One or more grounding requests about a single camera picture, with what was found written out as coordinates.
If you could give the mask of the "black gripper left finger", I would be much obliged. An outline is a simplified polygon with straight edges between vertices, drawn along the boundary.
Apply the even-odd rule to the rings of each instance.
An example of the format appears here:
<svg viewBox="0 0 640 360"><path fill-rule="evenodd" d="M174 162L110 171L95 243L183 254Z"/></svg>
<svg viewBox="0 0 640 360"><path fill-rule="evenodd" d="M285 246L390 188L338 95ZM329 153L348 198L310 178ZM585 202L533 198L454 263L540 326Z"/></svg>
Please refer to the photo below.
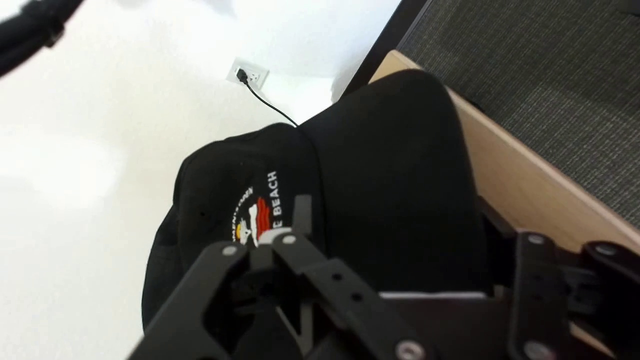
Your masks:
<svg viewBox="0 0 640 360"><path fill-rule="evenodd" d="M314 200L255 247L207 246L128 360L235 360L272 314L302 360L428 360L428 339L362 275L312 242Z"/></svg>

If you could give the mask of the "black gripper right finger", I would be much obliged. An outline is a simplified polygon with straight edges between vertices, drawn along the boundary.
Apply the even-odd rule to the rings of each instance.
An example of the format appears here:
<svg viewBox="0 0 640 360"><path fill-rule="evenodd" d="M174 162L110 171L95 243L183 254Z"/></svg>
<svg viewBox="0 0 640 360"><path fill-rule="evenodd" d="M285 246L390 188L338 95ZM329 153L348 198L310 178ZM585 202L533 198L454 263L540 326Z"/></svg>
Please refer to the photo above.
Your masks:
<svg viewBox="0 0 640 360"><path fill-rule="evenodd" d="M509 292L510 360L640 360L640 255L610 239L576 252L481 202L495 279Z"/></svg>

